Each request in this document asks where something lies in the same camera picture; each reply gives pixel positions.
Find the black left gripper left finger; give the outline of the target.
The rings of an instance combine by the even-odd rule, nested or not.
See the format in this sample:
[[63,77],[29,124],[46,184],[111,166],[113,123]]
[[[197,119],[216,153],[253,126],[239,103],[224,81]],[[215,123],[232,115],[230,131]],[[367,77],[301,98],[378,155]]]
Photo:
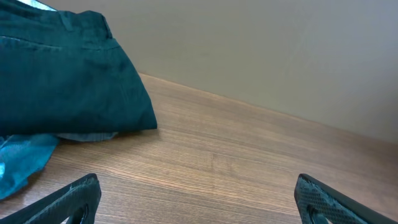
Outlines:
[[88,174],[1,219],[1,224],[94,224],[101,199],[97,175]]

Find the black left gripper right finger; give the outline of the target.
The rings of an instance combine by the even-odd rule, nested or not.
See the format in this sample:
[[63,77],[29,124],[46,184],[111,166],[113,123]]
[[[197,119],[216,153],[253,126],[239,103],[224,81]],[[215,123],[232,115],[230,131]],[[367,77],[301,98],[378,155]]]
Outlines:
[[294,198],[303,224],[397,224],[307,174],[298,176]]

